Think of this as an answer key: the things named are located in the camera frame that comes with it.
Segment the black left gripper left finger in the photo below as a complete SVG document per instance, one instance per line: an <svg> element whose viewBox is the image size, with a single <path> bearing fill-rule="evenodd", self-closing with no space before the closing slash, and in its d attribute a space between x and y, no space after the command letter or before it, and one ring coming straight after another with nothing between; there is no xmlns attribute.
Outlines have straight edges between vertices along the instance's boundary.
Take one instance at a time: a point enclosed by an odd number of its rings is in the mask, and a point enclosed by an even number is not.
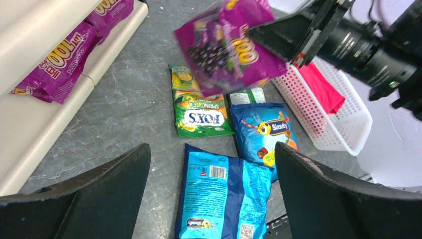
<svg viewBox="0 0 422 239"><path fill-rule="evenodd" d="M2 196L3 239L129 239L151 163L142 143L121 156L30 194Z"/></svg>

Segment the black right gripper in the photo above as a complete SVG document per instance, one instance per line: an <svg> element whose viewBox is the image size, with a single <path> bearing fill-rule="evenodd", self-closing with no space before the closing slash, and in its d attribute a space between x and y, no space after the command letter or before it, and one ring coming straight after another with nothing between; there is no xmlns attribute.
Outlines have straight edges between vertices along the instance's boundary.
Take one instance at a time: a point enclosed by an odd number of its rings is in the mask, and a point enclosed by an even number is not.
<svg viewBox="0 0 422 239"><path fill-rule="evenodd" d="M248 29L247 36L294 66L308 65L353 5L353 0L313 0L295 14Z"/></svg>

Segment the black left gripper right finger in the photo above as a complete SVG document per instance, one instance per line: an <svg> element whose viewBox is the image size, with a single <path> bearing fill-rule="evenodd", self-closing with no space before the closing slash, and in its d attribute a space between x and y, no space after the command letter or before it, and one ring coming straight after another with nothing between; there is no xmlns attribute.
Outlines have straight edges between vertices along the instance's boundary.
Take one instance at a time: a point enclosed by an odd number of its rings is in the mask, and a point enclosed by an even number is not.
<svg viewBox="0 0 422 239"><path fill-rule="evenodd" d="M421 238L420 193L355 178L282 142L275 163L293 238Z"/></svg>

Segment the purple grape candy bag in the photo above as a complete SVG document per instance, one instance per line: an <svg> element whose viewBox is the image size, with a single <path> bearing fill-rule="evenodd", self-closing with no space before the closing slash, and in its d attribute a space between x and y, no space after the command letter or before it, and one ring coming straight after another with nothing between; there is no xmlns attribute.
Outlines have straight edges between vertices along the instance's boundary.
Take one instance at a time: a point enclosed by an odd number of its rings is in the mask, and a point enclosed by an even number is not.
<svg viewBox="0 0 422 239"><path fill-rule="evenodd" d="M83 71L96 34L93 26L81 22L11 93L64 104Z"/></svg>
<svg viewBox="0 0 422 239"><path fill-rule="evenodd" d="M246 35L274 19L266 0L219 0L174 31L202 95L263 86L286 74L284 60Z"/></svg>

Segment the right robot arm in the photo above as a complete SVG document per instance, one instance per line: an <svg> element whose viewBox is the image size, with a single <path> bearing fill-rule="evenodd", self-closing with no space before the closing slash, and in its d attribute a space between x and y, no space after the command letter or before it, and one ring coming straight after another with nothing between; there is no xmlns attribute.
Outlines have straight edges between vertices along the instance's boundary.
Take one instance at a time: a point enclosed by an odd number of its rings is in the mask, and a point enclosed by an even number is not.
<svg viewBox="0 0 422 239"><path fill-rule="evenodd" d="M277 57L302 67L318 57L371 88L376 101L398 91L394 109L422 118L422 3L414 1L390 26L344 18L351 0L315 0L247 36Z"/></svg>

